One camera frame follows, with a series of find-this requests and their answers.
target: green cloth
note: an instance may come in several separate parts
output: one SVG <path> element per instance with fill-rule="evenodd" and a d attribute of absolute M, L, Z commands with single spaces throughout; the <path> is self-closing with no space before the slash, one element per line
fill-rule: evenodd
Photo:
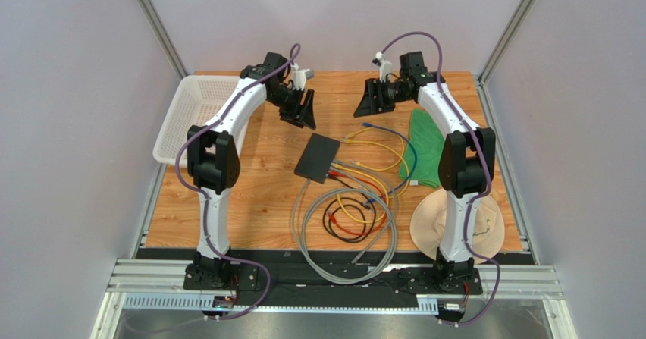
<path fill-rule="evenodd" d="M 411 180 L 417 180 L 421 185 L 438 188 L 440 177 L 437 175 L 437 167 L 440 164 L 442 149 L 444 148 L 444 136 L 437 128 L 433 118 L 422 109 L 415 109 L 410 116 L 410 142 L 417 152 L 417 167 L 412 173 Z M 412 154 L 410 146 L 406 146 L 404 159 L 409 168 L 412 168 L 415 155 Z M 400 178 L 406 178 L 406 168 L 400 164 Z"/>

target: white plastic basket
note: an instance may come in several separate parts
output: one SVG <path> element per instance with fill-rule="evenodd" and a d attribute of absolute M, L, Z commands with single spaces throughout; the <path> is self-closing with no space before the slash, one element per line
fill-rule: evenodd
<path fill-rule="evenodd" d="M 175 164 L 175 156 L 187 141 L 191 125 L 204 125 L 218 113 L 236 89 L 239 78 L 236 76 L 191 75 L 180 82 L 173 102 L 168 108 L 166 119 L 161 126 L 152 155 L 158 162 Z M 247 124 L 235 137 L 238 153 L 242 149 Z M 187 154 L 184 152 L 180 167 L 187 167 Z"/>

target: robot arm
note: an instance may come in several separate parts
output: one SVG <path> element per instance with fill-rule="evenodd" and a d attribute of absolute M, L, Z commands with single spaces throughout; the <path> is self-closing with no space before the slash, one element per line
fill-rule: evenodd
<path fill-rule="evenodd" d="M 390 67 L 390 62 L 381 53 L 377 54 L 373 64 L 380 71 Z M 452 291 L 471 279 L 473 257 L 466 249 L 463 231 L 466 229 L 470 244 L 479 200 L 473 202 L 469 224 L 465 227 L 466 206 L 471 198 L 485 191 L 487 186 L 478 156 L 467 157 L 466 149 L 475 150 L 475 143 L 480 143 L 490 176 L 493 176 L 496 136 L 491 128 L 480 128 L 464 113 L 451 96 L 444 80 L 436 80 L 436 73 L 428 72 L 421 52 L 401 55 L 400 66 L 399 80 L 390 82 L 380 72 L 379 79 L 365 81 L 364 96 L 354 116 L 393 111 L 396 103 L 415 100 L 430 114 L 446 136 L 438 172 L 442 187 L 447 191 L 447 223 L 444 237 L 437 248 L 433 269 L 436 286 L 441 290 Z M 438 83 L 443 84 L 444 94 Z M 459 118 L 447 104 L 447 100 L 456 106 Z M 475 130 L 477 141 L 472 140 L 464 123 Z"/>
<path fill-rule="evenodd" d="M 263 64 L 248 66 L 241 72 L 240 81 L 233 96 L 286 62 L 287 59 L 283 56 L 269 52 Z M 227 235 L 227 212 L 231 188 L 240 175 L 239 156 L 242 146 L 236 146 L 235 139 L 251 118 L 252 113 L 266 100 L 278 107 L 281 120 L 301 128 L 316 128 L 312 109 L 314 90 L 305 89 L 305 82 L 313 77 L 313 71 L 298 70 L 297 65 L 294 66 L 296 68 L 293 72 L 293 78 L 296 79 L 293 83 L 294 87 L 284 82 L 287 72 L 282 72 L 248 89 L 238 100 L 233 96 L 230 97 L 219 113 L 205 125 L 213 124 L 218 120 L 221 120 L 221 123 L 202 134 L 187 149 L 187 170 L 193 177 L 193 184 L 209 195 L 206 225 L 210 241 L 220 253 L 226 254 L 230 247 Z M 228 113 L 223 118 L 224 110 L 228 110 Z M 202 128 L 203 126 L 193 125 L 189 129 L 187 138 L 192 137 Z M 213 146 L 215 153 L 209 150 Z M 205 199 L 202 194 L 199 194 L 200 218 L 204 218 Z M 203 223 L 204 221 L 200 224 L 197 253 L 193 264 L 187 267 L 187 276 L 195 281 L 209 282 L 213 287 L 227 283 L 229 278 L 227 270 L 223 268 L 225 263 L 212 252 L 206 242 Z"/>

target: gray floor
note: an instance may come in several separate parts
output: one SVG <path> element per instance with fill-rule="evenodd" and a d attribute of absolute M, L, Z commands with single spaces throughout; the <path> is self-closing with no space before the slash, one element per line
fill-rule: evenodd
<path fill-rule="evenodd" d="M 483 306 L 469 301 L 466 318 Z M 200 317 L 199 312 L 126 310 L 128 324 L 140 330 L 167 328 Z M 117 338 L 262 338 L 359 339 L 375 338 L 552 338 L 540 300 L 497 300 L 478 322 L 464 328 L 438 325 L 437 319 L 420 315 L 283 314 L 252 313 L 231 322 L 197 322 L 176 331 L 146 336 L 120 327 Z"/>

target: wooden table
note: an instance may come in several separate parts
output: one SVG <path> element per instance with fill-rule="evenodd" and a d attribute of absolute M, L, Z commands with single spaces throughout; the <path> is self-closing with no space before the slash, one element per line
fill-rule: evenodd
<path fill-rule="evenodd" d="M 202 72 L 199 74 L 233 74 L 222 72 Z M 414 102 L 397 104 L 392 113 L 353 118 L 353 112 L 363 94 L 364 80 L 377 77 L 368 71 L 328 71 L 317 72 L 316 77 L 307 83 L 315 90 L 314 115 L 316 133 L 341 139 L 346 134 L 361 127 L 361 122 L 395 129 L 408 135 L 410 113 L 420 108 Z M 451 93 L 476 123 L 486 125 L 472 75 L 468 72 L 446 72 Z M 298 162 L 312 131 L 299 129 L 278 118 L 278 108 L 265 103 L 249 120 L 243 151 L 240 156 L 242 171 L 236 186 L 231 192 L 228 230 L 231 246 L 244 249 L 296 249 L 289 220 L 294 200 L 305 182 L 294 175 Z M 369 131 L 361 139 L 374 140 L 400 150 L 400 141 L 394 135 L 381 131 Z M 337 158 L 342 161 L 361 161 L 372 167 L 385 167 L 395 162 L 396 157 L 377 146 L 358 146 L 341 144 Z M 400 182 L 397 169 L 383 175 L 395 186 Z M 328 180 L 324 185 L 310 184 L 299 210 L 299 223 L 302 214 L 310 203 L 325 191 L 340 187 L 336 181 Z M 196 193 L 181 186 L 168 167 L 161 192 L 152 217 L 146 246 L 195 247 L 199 239 L 199 202 Z M 409 234 L 409 222 L 415 207 L 434 189 L 428 187 L 409 187 L 400 197 L 397 213 L 399 240 L 397 250 L 417 250 Z M 494 185 L 491 195 L 498 202 L 505 221 L 505 243 L 503 251 L 522 250 L 516 223 L 506 197 L 503 179 L 496 166 Z M 329 236 L 321 225 L 322 208 L 313 216 L 307 227 L 309 248 L 324 250 L 357 250 L 364 243 L 348 244 Z M 360 231 L 355 223 L 342 214 L 337 217 L 348 229 Z M 383 234 L 373 246 L 383 250 L 387 246 L 388 235 Z"/>

